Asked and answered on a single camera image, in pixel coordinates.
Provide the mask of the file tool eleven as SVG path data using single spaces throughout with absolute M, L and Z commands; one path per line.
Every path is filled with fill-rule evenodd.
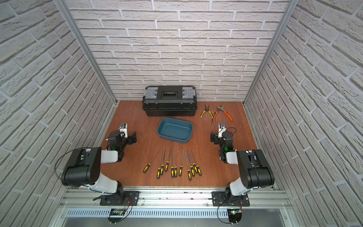
M 196 161 L 195 156 L 194 156 L 194 160 L 195 160 L 195 163 L 196 163 L 196 167 L 197 167 L 198 175 L 199 175 L 199 176 L 202 176 L 201 170 L 200 170 L 200 168 L 199 168 L 199 165 L 197 164 L 197 161 Z

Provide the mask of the file tool ten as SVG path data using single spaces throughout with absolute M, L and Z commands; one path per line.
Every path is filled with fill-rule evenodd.
M 194 168 L 194 173 L 198 173 L 197 167 L 196 167 L 196 163 L 195 163 L 195 160 L 194 160 L 194 156 L 192 154 L 192 151 L 190 151 L 190 156 L 191 156 L 192 165 L 193 165 L 193 168 Z

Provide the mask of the file tool nine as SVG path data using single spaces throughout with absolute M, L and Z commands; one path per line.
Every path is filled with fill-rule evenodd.
M 192 163 L 192 160 L 191 160 L 191 155 L 190 155 L 189 150 L 188 150 L 187 154 L 188 154 L 188 162 L 190 164 L 191 174 L 192 174 L 193 177 L 195 177 L 195 171 L 194 171 L 194 167 L 193 167 L 193 163 Z

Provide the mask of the file tool seven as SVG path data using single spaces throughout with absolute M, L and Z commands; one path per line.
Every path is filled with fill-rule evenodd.
M 180 164 L 180 169 L 179 169 L 179 174 L 178 176 L 181 177 L 182 176 L 182 168 L 183 168 L 183 159 L 184 159 L 184 153 L 185 153 L 185 150 L 183 150 L 183 153 L 182 153 L 182 156 L 181 156 L 181 164 Z

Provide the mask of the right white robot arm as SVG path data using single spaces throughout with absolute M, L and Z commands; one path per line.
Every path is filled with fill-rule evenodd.
M 228 183 L 225 189 L 225 199 L 242 197 L 253 189 L 272 186 L 275 177 L 271 167 L 260 149 L 237 150 L 233 148 L 233 133 L 224 130 L 211 133 L 210 140 L 220 146 L 220 160 L 226 164 L 238 165 L 239 178 Z

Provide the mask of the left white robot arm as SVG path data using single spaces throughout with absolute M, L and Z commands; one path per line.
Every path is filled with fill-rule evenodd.
M 107 141 L 110 149 L 101 147 L 78 148 L 71 156 L 60 176 L 65 186 L 85 186 L 103 195 L 123 194 L 123 186 L 116 180 L 111 180 L 101 173 L 101 165 L 121 162 L 126 146 L 137 142 L 137 133 L 126 136 L 120 131 L 109 134 Z

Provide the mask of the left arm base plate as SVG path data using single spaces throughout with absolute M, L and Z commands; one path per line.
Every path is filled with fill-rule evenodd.
M 124 191 L 121 194 L 101 195 L 100 206 L 136 206 L 140 191 Z

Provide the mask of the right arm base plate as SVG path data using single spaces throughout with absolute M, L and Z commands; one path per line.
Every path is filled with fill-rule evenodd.
M 213 206 L 234 206 L 234 207 L 249 207 L 249 197 L 247 194 L 233 196 L 226 192 L 214 191 L 211 193 Z

